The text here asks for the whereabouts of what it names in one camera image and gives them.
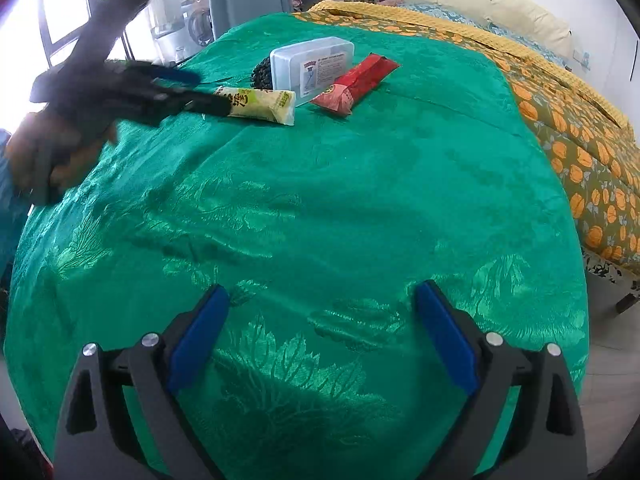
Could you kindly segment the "person's left hand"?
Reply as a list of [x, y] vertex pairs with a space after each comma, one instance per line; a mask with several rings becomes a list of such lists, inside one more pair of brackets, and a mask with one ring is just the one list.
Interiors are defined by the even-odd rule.
[[84, 143], [70, 122], [43, 110], [25, 117], [6, 144], [4, 156], [18, 192], [47, 186], [64, 192], [85, 180], [106, 144], [117, 144], [114, 122]]

